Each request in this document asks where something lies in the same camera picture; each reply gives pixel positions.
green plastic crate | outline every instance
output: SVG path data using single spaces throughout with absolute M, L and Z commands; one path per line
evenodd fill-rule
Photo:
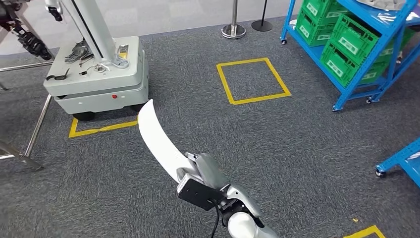
M 304 0 L 301 9 L 320 26 L 335 24 L 342 13 L 349 12 L 336 0 Z
M 320 46 L 325 45 L 331 38 L 334 24 L 318 26 L 309 18 L 304 10 L 301 10 L 295 29 L 309 46 Z
M 378 78 L 384 73 L 386 68 L 389 65 L 388 62 L 376 62 L 372 65 L 372 67 L 367 71 L 367 73 L 363 76 L 360 80 L 359 84 L 369 84 L 375 83 Z
M 372 51 L 380 34 L 351 14 L 341 14 L 331 41 L 354 63 L 360 65 Z
M 416 33 L 415 31 L 413 31 L 412 29 L 408 27 L 405 29 L 400 50 L 403 49 L 408 44 L 408 42 L 414 36 L 415 33 Z M 394 53 L 394 41 L 395 41 L 395 37 L 385 47 L 385 49 L 381 52 L 381 54 L 379 54 L 375 62 L 389 62 L 391 60 L 392 53 Z
M 360 66 L 346 57 L 340 50 L 329 42 L 321 55 L 321 62 L 325 68 L 334 76 L 335 79 L 343 86 L 347 87 Z M 360 84 L 375 82 L 379 76 L 385 71 L 389 62 L 377 62 L 372 65 L 370 70 L 364 75 Z

yellow tape square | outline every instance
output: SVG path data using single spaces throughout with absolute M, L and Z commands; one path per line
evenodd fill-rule
M 356 232 L 353 235 L 344 237 L 344 238 L 363 238 L 370 236 L 372 234 L 376 234 L 378 238 L 385 238 L 385 236 L 382 234 L 382 232 L 378 229 L 377 226 L 371 226 L 369 228 L 366 228 L 362 231 Z
M 107 125 L 107 126 L 102 127 L 102 128 L 94 128 L 94 129 L 76 131 L 77 130 L 77 123 L 79 122 L 79 120 L 76 119 L 76 118 L 73 118 L 73 122 L 71 123 L 70 133 L 69 133 L 68 137 L 73 138 L 73 137 L 82 136 L 82 135 L 95 134 L 95 133 L 98 133 L 98 132 L 101 132 L 101 131 L 110 131 L 110 130 L 120 129 L 120 128 L 124 128 L 124 127 L 134 126 L 134 125 L 137 125 L 137 121 L 138 121 L 138 119 L 136 118 L 136 120 L 134 120 L 134 121 L 124 122 L 124 123 L 119 123 L 119 124 L 114 124 L 114 125 Z
M 245 64 L 245 63 L 256 63 L 256 62 L 262 62 L 262 61 L 264 61 L 268 65 L 268 67 L 270 68 L 271 72 L 274 74 L 274 77 L 277 79 L 277 82 L 280 84 L 280 87 L 283 89 L 284 92 L 262 96 L 262 97 L 234 100 L 232 93 L 230 92 L 229 86 L 227 85 L 226 77 L 224 76 L 222 67 L 232 66 L 232 65 L 237 65 L 237 64 Z M 284 84 L 280 75 L 277 73 L 277 71 L 275 70 L 274 66 L 271 64 L 268 58 L 248 59 L 248 60 L 241 60 L 241 61 L 234 61 L 234 62 L 227 62 L 227 63 L 219 63 L 218 65 L 216 65 L 216 67 L 217 67 L 217 71 L 219 73 L 220 79 L 222 81 L 224 91 L 226 92 L 227 99 L 229 100 L 230 104 L 239 105 L 239 104 L 244 104 L 244 103 L 254 103 L 254 102 L 259 102 L 259 101 L 264 101 L 264 100 L 269 100 L 269 99 L 292 96 L 289 89 L 286 87 L 286 84 Z

blue shelving rack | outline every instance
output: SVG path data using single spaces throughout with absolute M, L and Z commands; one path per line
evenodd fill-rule
M 404 73 L 407 68 L 416 60 L 420 55 L 420 43 L 404 58 L 403 62 L 396 66 L 392 63 L 388 70 L 388 76 L 380 77 L 375 83 L 359 85 L 362 77 L 367 73 L 370 66 L 375 59 L 386 47 L 388 42 L 397 36 L 394 42 L 394 49 L 399 49 L 404 29 L 406 26 L 420 25 L 420 6 L 417 6 L 418 0 L 407 0 L 406 4 L 400 11 L 385 11 L 376 9 L 365 4 L 359 3 L 356 0 L 337 0 L 340 4 L 346 7 L 350 12 L 365 21 L 367 24 L 376 29 L 382 36 L 379 38 L 371 53 L 359 68 L 358 72 L 347 87 L 341 84 L 333 77 L 331 73 L 321 64 L 320 56 L 324 46 L 309 47 L 304 39 L 296 32 L 289 22 L 291 20 L 293 9 L 296 0 L 290 1 L 289 11 L 287 13 L 286 22 L 281 33 L 282 44 L 287 43 L 286 34 L 289 33 L 312 58 L 315 64 L 325 73 L 331 83 L 340 91 L 341 96 L 337 102 L 332 106 L 333 111 L 343 109 L 344 104 L 351 99 L 367 98 L 367 103 L 379 102 L 383 94 L 392 86 L 392 84 Z M 398 51 L 394 51 L 391 62 L 396 62 Z M 374 86 L 373 90 L 355 93 L 359 88 L 366 88 Z
M 376 166 L 376 175 L 384 177 L 392 167 L 399 165 L 420 187 L 420 137 L 384 162 Z

carpet floor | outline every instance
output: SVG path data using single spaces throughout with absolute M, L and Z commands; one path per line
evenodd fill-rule
M 383 161 L 420 135 L 416 62 L 382 98 L 331 111 L 339 92 L 293 38 L 274 29 L 227 40 L 220 26 L 142 37 L 150 62 L 150 98 L 181 152 L 208 152 L 247 189 L 263 220 L 284 238 L 341 238 L 377 225 L 388 238 L 417 238 L 420 189 L 400 169 L 375 176 Z M 268 58 L 291 96 L 229 103 L 218 63 Z M 27 54 L 0 66 L 36 62 Z M 23 150 L 47 96 L 48 67 L 3 72 L 0 138 Z M 283 93 L 264 63 L 224 66 L 234 100 Z M 98 114 L 77 130 L 133 121 L 128 109 Z M 33 172 L 0 161 L 0 237 L 203 238 L 215 213 L 177 199 L 176 183 L 145 146 L 136 126 L 69 138 L 72 117 L 52 102 Z M 228 237 L 219 227 L 216 236 Z

white paper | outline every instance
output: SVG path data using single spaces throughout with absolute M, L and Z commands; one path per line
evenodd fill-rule
M 187 173 L 198 175 L 193 162 L 186 158 L 170 141 L 156 117 L 153 100 L 149 100 L 139 113 L 139 129 L 147 147 L 160 165 L 178 183 L 176 170 L 184 168 Z

